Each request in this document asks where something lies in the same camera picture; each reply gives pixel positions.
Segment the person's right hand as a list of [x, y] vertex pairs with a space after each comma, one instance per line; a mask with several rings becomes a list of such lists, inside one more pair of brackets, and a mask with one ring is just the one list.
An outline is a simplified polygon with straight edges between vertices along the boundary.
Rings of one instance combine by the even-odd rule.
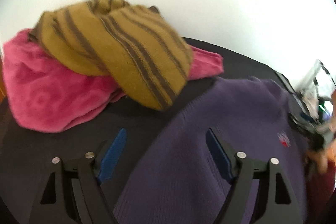
[[331, 148], [319, 151], [309, 150], [306, 152], [307, 157], [316, 164], [319, 174], [325, 174], [328, 169], [329, 160], [334, 160], [334, 154]]

